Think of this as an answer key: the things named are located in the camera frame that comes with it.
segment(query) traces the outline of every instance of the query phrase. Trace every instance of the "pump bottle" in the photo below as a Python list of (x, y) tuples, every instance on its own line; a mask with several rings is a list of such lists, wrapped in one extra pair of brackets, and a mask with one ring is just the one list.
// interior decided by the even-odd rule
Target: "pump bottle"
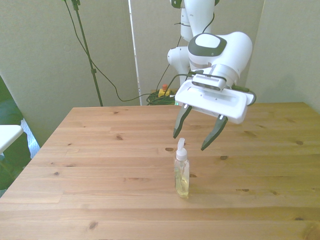
[(182, 198), (187, 198), (189, 194), (190, 164), (184, 145), (185, 139), (180, 138), (174, 160), (174, 179), (177, 194)]

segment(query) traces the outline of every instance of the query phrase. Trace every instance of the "white pump cap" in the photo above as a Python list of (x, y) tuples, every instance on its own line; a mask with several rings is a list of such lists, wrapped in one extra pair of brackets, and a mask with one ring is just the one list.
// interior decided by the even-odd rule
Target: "white pump cap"
[(176, 159), (179, 161), (187, 160), (187, 150), (184, 148), (185, 139), (180, 138), (178, 142), (178, 149), (176, 151)]

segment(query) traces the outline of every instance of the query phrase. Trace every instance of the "orange object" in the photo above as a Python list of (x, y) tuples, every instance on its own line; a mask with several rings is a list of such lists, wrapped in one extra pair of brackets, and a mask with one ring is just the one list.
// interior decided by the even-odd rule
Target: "orange object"
[(163, 84), (162, 88), (159, 90), (158, 98), (160, 98), (160, 97), (162, 97), (164, 95), (169, 96), (170, 92), (171, 92), (171, 90), (168, 89), (168, 85), (167, 84)]

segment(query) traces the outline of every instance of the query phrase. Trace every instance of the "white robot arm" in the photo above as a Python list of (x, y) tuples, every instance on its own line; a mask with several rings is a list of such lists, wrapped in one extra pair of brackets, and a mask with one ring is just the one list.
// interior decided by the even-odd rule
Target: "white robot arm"
[[(227, 121), (243, 122), (247, 106), (254, 96), (233, 90), (251, 53), (252, 42), (242, 32), (227, 35), (211, 34), (214, 8), (219, 0), (184, 0), (181, 10), (181, 36), (188, 41), (187, 47), (176, 47), (168, 53), (169, 63), (179, 74), (192, 79), (180, 78), (180, 88), (175, 100), (182, 106), (176, 120), (173, 137), (176, 138), (184, 119), (191, 109), (217, 117), (213, 131), (202, 144), (208, 147), (221, 133)], [(171, 0), (171, 5), (181, 8), (182, 0)]]

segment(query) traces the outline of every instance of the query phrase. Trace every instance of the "beige wall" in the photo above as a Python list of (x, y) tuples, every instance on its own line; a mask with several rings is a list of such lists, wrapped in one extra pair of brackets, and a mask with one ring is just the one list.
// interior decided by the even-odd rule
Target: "beige wall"
[[(81, 0), (79, 9), (92, 59), (123, 99), (136, 97), (128, 1)], [(88, 58), (61, 0), (0, 1), (0, 75), (40, 145), (72, 107), (99, 106)], [(120, 102), (112, 85), (97, 78), (105, 106), (139, 104)]]
[[(221, 0), (215, 8), (212, 33), (218, 35), (235, 31), (246, 33), (255, 42), (264, 0)], [(132, 21), (141, 93), (155, 89), (168, 65), (167, 53), (177, 46), (180, 37), (181, 11), (168, 0), (132, 0)], [(180, 46), (187, 42), (181, 40)], [(248, 67), (243, 71), (239, 85), (244, 86)], [(177, 72), (169, 67), (163, 83), (169, 83)], [(173, 87), (179, 86), (179, 79)]]
[(320, 113), (320, 1), (265, 0), (246, 86), (258, 102)]

